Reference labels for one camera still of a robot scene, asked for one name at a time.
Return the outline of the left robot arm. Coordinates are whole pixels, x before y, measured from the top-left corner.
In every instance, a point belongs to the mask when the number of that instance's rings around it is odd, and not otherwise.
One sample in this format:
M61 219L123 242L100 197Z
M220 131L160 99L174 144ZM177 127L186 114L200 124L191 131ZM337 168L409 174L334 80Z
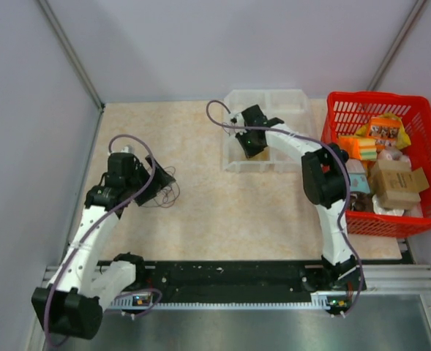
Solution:
M102 250L130 203L153 200L175 183L158 162L146 164L130 152L108 157L106 172L86 194L79 228L60 268L46 287L34 290L31 303L46 333L93 339L103 314L124 291L145 290L147 273L141 256L118 254L99 277L94 271Z

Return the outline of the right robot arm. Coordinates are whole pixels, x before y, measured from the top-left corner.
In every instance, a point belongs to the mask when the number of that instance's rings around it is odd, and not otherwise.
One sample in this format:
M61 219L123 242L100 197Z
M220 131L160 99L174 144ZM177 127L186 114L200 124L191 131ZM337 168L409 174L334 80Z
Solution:
M235 138L251 158L265 148L283 152L301 166L303 190L318 212L323 235L322 284L337 290L363 289L361 260L348 240L345 210L351 182L345 163L348 154L335 143L325 144L294 132L279 118L268 119L258 105L230 117L239 129Z

